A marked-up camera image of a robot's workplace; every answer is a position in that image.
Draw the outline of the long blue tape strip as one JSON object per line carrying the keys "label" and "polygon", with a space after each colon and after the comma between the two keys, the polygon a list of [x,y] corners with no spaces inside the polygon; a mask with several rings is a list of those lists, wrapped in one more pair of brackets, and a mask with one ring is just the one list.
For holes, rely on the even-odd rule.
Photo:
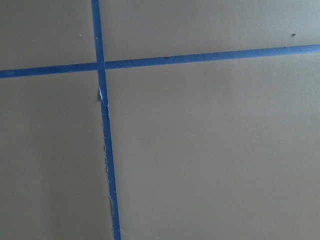
{"label": "long blue tape strip", "polygon": [[111,206],[112,232],[113,232],[113,238],[115,240],[120,240],[122,237],[121,237],[119,209],[118,209],[117,186],[116,186],[116,177],[115,177],[115,166],[114,166],[111,125],[110,125],[110,115],[109,115],[108,91],[107,91],[108,86],[107,86],[107,78],[106,78],[99,1],[92,0],[91,7],[92,7],[96,65],[97,65],[98,87],[99,87],[101,117],[102,117],[105,165],[106,165],[108,192],[109,192],[109,199],[110,199],[110,206]]}

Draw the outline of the crossing blue tape strip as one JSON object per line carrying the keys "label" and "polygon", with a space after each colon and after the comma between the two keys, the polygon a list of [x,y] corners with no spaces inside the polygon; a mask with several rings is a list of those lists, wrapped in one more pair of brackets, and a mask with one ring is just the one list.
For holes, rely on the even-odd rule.
{"label": "crossing blue tape strip", "polygon": [[222,52],[161,56],[161,57],[135,58],[135,59],[125,59],[125,60],[112,60],[112,61],[105,61],[105,62],[102,62],[104,60],[104,57],[99,55],[97,62],[1,70],[0,77],[2,79],[6,79],[6,78],[17,78],[17,77],[28,77],[28,76],[42,76],[42,75],[102,71],[102,70],[149,67],[149,66],[160,66],[160,65],[199,63],[199,62],[222,61],[222,60],[233,60],[233,59],[311,54],[311,53],[318,53],[319,51],[320,51],[320,46],[318,44],[312,44],[312,45],[283,46],[283,47],[272,47],[272,48],[245,49],[245,50],[232,50],[232,51],[222,51]]}

